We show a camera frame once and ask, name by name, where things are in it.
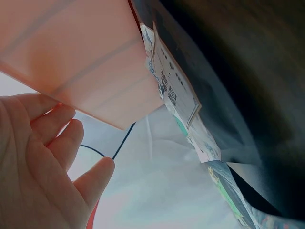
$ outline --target black cable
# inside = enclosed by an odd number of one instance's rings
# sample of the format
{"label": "black cable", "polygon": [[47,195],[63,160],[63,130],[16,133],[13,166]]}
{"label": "black cable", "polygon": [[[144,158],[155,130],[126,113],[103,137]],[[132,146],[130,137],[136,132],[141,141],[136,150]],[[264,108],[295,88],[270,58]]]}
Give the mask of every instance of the black cable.
{"label": "black cable", "polygon": [[90,147],[90,146],[86,146],[86,145],[81,145],[81,146],[83,146],[83,147],[85,147],[85,148],[88,148],[88,149],[92,149],[93,151],[95,151],[96,153],[98,153],[98,154],[101,155],[101,156],[105,156],[105,155],[102,154],[100,151],[98,151],[98,150],[96,150],[96,149],[94,149],[94,148],[92,148],[92,147]]}
{"label": "black cable", "polygon": [[131,132],[131,130],[133,129],[134,125],[135,125],[135,123],[134,123],[134,124],[132,124],[132,126],[131,126],[131,127],[130,127],[130,129],[128,130],[128,132],[127,132],[127,134],[126,134],[125,138],[123,139],[122,143],[120,144],[120,146],[119,146],[118,150],[115,152],[115,154],[114,154],[114,156],[113,156],[113,158],[112,158],[113,160],[115,159],[115,157],[116,157],[116,156],[117,156],[117,154],[119,153],[119,151],[120,151],[121,147],[123,146],[124,142],[126,141],[126,139],[127,139],[128,135],[130,134],[130,132]]}

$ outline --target red object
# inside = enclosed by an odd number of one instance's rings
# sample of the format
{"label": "red object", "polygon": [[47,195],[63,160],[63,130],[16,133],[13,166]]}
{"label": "red object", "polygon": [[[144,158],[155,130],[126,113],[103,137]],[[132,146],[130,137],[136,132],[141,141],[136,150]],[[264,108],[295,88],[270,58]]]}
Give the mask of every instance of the red object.
{"label": "red object", "polygon": [[95,205],[95,208],[93,209],[93,211],[89,217],[86,229],[93,229],[94,216],[95,216],[96,208],[97,208],[98,204],[99,204],[99,202],[97,202],[97,204]]}

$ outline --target hand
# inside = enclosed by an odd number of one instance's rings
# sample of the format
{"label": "hand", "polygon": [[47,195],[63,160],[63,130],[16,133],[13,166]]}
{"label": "hand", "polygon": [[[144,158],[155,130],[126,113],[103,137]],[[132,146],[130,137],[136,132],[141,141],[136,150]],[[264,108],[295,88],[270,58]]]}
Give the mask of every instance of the hand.
{"label": "hand", "polygon": [[0,97],[1,229],[86,227],[114,162],[103,158],[76,181],[69,179],[83,138],[74,115],[41,94]]}

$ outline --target finger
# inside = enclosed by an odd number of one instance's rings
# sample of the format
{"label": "finger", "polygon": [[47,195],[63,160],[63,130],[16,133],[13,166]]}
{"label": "finger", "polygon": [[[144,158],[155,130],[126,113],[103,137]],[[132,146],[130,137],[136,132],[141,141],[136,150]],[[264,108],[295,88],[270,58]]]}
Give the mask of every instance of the finger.
{"label": "finger", "polygon": [[32,130],[47,146],[74,116],[74,109],[60,104],[49,113],[34,120],[31,123]]}
{"label": "finger", "polygon": [[84,129],[79,120],[72,119],[66,129],[48,146],[60,166],[69,170],[75,160],[84,137]]}
{"label": "finger", "polygon": [[93,210],[101,194],[105,190],[114,171],[114,162],[109,157],[104,157],[88,172],[74,181],[90,211]]}
{"label": "finger", "polygon": [[44,115],[59,103],[40,93],[18,94],[14,97],[23,104],[31,121]]}

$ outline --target pink folder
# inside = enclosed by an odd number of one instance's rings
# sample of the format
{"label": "pink folder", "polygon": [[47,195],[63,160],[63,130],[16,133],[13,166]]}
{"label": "pink folder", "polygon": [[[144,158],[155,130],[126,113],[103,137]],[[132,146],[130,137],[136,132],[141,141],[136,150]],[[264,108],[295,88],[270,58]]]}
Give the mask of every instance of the pink folder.
{"label": "pink folder", "polygon": [[0,71],[124,129],[162,104],[127,0],[11,0]]}

